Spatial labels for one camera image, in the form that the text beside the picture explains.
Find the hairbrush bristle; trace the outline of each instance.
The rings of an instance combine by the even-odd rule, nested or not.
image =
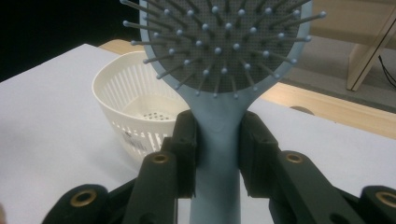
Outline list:
[[[308,42],[310,36],[298,36],[302,23],[323,18],[319,13],[301,17],[302,5],[309,0],[145,0],[147,7],[121,0],[127,6],[146,12],[147,25],[126,21],[125,26],[148,31],[155,57],[145,63],[160,63],[164,72],[158,78],[172,76],[179,89],[187,85],[202,91],[222,92],[246,88],[271,76],[288,58],[295,42]]]

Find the white table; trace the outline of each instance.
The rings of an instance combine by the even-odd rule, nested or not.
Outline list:
[[[70,189],[108,190],[137,175],[95,101],[95,74],[118,55],[83,45],[0,83],[0,203],[11,224],[40,223]],[[396,140],[258,100],[282,150],[300,151],[338,188],[396,189]],[[272,223],[266,200],[242,197],[243,223]],[[179,223],[188,221],[188,200]]]

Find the light blue hairbrush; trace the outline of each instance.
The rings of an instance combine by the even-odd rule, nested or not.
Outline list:
[[[297,63],[311,37],[310,0],[141,0],[148,59],[190,106],[200,129],[191,224],[241,221],[239,123],[248,107]]]

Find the white basket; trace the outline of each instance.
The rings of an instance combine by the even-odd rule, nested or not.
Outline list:
[[[105,66],[92,83],[93,94],[120,139],[137,161],[161,149],[172,136],[178,113],[189,109],[184,100],[149,64],[144,51],[120,56]]]

